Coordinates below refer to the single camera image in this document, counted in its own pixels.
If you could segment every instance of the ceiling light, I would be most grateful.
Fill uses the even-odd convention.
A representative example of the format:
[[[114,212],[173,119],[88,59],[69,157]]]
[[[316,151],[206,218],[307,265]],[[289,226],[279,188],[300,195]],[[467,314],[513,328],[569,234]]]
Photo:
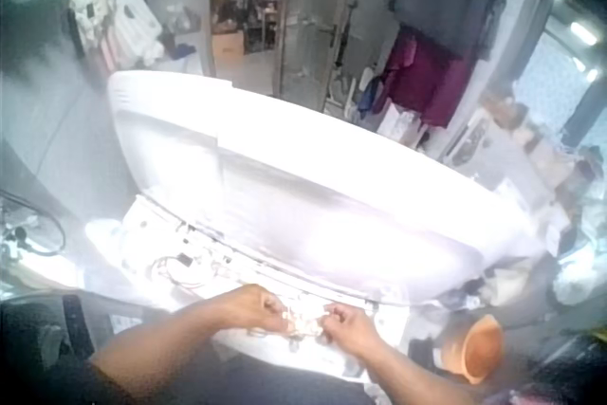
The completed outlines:
[[[586,71],[586,65],[584,65],[584,62],[582,62],[580,59],[578,59],[577,57],[573,58],[573,63],[576,65],[576,67],[578,68],[579,71],[581,71],[582,73],[584,71]]]
[[[588,81],[588,83],[593,83],[594,81],[597,80],[597,77],[598,77],[598,70],[596,68],[593,68],[586,75],[586,80]]]
[[[597,44],[598,38],[580,23],[571,23],[571,31],[575,33],[586,45],[594,46]]]

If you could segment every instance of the white appliance lid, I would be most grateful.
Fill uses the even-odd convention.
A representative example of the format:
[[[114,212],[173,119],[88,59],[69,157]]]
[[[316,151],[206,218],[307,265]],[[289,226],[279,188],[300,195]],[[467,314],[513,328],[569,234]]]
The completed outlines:
[[[147,71],[114,74],[109,97],[144,194],[319,284],[419,303],[526,236],[523,213],[471,180],[294,104]]]

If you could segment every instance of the hand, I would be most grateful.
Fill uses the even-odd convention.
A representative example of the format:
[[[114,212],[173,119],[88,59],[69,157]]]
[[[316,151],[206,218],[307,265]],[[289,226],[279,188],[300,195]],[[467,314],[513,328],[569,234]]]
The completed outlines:
[[[259,285],[244,285],[204,303],[217,330],[233,327],[261,328],[268,332],[286,332],[285,306],[272,293]]]
[[[358,359],[365,360],[388,345],[364,310],[346,304],[330,304],[329,315],[319,321],[324,333],[339,348]]]

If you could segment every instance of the forearm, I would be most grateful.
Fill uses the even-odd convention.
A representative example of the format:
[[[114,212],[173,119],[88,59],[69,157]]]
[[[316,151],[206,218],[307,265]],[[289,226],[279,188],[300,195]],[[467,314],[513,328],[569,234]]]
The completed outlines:
[[[204,304],[197,304],[163,322],[133,328],[90,361],[133,397],[146,397],[217,331],[211,313]]]
[[[395,405],[473,405],[463,388],[419,367],[387,344],[362,360]]]

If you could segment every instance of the glass door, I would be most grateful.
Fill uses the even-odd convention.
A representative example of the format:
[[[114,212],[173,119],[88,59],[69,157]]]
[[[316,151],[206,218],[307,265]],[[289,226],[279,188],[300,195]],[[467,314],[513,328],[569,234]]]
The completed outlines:
[[[321,111],[340,43],[345,0],[283,0],[275,93]]]

